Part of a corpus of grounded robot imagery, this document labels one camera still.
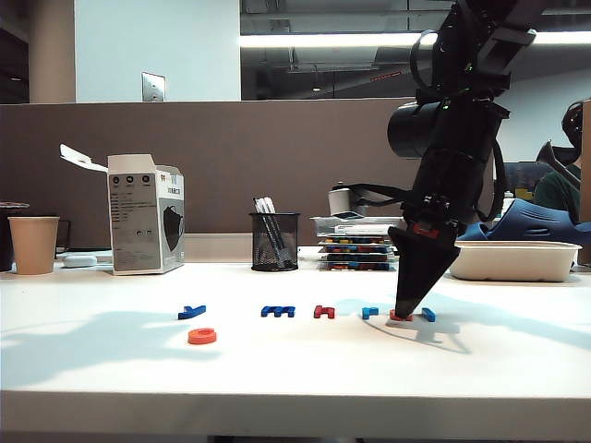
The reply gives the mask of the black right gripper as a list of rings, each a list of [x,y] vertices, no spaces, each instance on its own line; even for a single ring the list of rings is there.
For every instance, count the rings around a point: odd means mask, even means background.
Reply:
[[[489,157],[489,150],[428,150],[412,188],[394,190],[405,221],[388,229],[397,317],[409,317],[458,257],[456,237],[482,214],[477,204]]]

